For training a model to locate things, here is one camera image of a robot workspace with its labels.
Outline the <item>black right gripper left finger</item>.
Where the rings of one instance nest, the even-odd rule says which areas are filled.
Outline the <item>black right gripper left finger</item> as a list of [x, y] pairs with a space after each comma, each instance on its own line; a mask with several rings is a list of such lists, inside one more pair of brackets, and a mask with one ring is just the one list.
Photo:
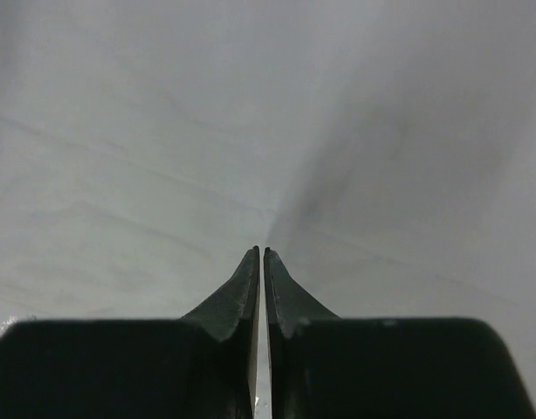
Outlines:
[[251, 418], [260, 254], [179, 319], [30, 319], [0, 337], [0, 418]]

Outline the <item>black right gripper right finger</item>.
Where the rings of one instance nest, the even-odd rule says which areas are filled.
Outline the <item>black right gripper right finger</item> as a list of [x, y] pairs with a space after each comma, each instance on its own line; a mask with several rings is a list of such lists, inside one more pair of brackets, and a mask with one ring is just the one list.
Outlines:
[[513, 358], [469, 318], [343, 319], [264, 254], [276, 418], [534, 418]]

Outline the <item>white t shirt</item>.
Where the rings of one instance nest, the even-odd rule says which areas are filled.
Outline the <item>white t shirt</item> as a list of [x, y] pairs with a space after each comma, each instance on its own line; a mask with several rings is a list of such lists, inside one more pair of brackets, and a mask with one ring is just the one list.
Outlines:
[[0, 334], [180, 317], [252, 246], [489, 323], [536, 408], [536, 1], [0, 1]]

